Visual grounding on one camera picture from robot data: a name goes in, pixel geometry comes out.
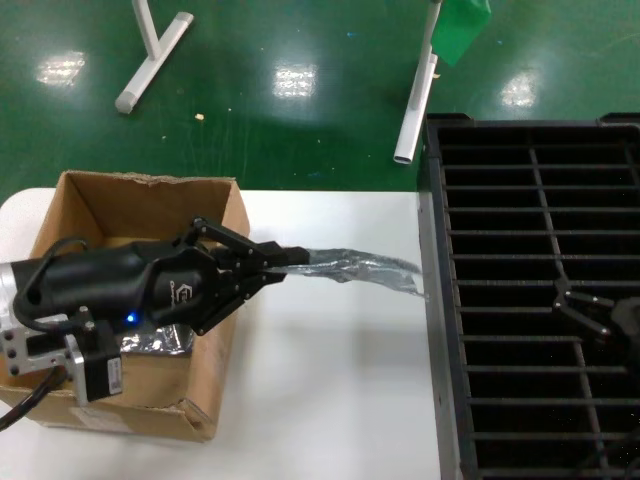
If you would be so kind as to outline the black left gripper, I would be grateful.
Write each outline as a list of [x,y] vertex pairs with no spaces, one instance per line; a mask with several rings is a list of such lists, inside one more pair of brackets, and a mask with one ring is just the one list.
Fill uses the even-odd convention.
[[[192,229],[217,247],[209,253],[175,241],[140,241],[56,255],[59,241],[41,258],[14,262],[14,314],[36,331],[71,333],[82,328],[84,322],[73,316],[85,307],[117,333],[182,324],[203,336],[263,287],[286,277],[262,271],[310,262],[303,247],[255,243],[201,217]],[[218,266],[250,273],[220,274]]]

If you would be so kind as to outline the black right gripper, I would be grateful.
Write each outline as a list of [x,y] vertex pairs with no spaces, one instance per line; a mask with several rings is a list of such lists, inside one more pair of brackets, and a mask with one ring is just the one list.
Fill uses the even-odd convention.
[[583,335],[597,341],[608,341],[611,320],[627,341],[630,349],[639,349],[639,298],[629,297],[617,301],[611,311],[611,300],[599,295],[573,290],[566,278],[554,281],[556,297],[553,310],[576,322]]

